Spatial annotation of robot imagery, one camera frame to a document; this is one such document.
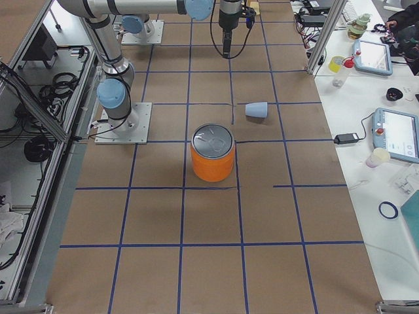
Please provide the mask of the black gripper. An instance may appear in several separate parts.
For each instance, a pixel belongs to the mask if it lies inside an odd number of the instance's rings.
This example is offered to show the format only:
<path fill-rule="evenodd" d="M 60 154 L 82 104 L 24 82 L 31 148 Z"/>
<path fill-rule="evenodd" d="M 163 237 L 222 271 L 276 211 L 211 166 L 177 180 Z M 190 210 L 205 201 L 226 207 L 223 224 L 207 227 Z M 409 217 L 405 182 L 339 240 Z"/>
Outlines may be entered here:
<path fill-rule="evenodd" d="M 219 26 L 223 29 L 223 58 L 230 58 L 232 30 L 238 26 L 240 1 L 220 0 Z"/>

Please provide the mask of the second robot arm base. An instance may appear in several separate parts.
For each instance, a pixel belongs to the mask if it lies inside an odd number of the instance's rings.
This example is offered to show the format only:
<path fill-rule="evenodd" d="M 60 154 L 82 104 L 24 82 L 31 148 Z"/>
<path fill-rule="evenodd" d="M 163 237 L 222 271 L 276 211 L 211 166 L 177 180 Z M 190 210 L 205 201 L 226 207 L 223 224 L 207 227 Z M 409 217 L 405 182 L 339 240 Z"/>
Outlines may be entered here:
<path fill-rule="evenodd" d="M 148 14 L 123 15 L 122 27 L 137 37 L 150 37 L 155 32 L 155 27 Z"/>

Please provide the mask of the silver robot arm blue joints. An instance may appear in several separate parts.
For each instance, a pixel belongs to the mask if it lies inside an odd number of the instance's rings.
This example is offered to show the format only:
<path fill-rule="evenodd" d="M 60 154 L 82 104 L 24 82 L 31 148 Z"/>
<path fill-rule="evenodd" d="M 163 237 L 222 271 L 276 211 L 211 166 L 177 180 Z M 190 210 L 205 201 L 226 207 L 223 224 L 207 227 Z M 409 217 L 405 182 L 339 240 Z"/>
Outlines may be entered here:
<path fill-rule="evenodd" d="M 212 1 L 60 1 L 67 12 L 79 17 L 88 38 L 100 57 L 105 80 L 99 83 L 97 98 L 108 119 L 122 126 L 132 112 L 130 89 L 134 68 L 123 56 L 111 17 L 139 14 L 189 15 L 195 20 L 206 19 L 212 10 Z"/>

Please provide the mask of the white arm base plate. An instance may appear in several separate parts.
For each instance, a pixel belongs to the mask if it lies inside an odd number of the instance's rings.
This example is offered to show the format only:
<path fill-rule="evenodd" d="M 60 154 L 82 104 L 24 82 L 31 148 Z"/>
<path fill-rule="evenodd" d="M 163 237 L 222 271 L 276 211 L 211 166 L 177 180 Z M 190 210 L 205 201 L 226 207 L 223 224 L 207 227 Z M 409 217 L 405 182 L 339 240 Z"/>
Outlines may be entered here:
<path fill-rule="evenodd" d="M 116 120 L 106 121 L 99 124 L 98 133 L 95 136 L 94 142 L 98 145 L 128 145 L 147 143 L 149 134 L 149 124 L 151 119 L 152 103 L 138 103 L 132 104 L 132 112 L 122 126 L 115 130 L 111 129 L 117 127 L 119 123 Z M 107 113 L 103 109 L 101 112 L 101 119 L 108 119 Z"/>

